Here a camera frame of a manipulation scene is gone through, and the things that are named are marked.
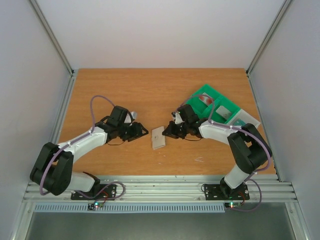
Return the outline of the beige card holder wallet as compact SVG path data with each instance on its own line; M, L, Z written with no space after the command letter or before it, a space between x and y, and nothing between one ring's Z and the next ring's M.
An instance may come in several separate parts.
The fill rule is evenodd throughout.
M164 126L157 127L151 131L152 149L156 150L166 146L166 139L163 135Z

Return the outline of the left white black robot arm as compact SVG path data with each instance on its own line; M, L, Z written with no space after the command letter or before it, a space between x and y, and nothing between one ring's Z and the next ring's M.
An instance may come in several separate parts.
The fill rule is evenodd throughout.
M42 196L58 196L67 190L88 199L96 199L104 190L100 179L87 172L74 172L73 165L92 150L119 138L123 142L139 139L149 132L136 121L137 114L115 106L85 133L59 144L43 145L30 173L30 180L39 185Z

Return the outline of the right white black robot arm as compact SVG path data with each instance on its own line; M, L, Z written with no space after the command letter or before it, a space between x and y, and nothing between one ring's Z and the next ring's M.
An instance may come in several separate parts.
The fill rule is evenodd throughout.
M163 136L185 139L187 135L191 135L198 139L218 141L230 147L235 165L220 180L219 191L224 198L234 197L240 186L261 170L260 166L270 163L272 150L253 124L227 125L209 117L199 118L189 104L180 106L173 114L173 120L162 132Z

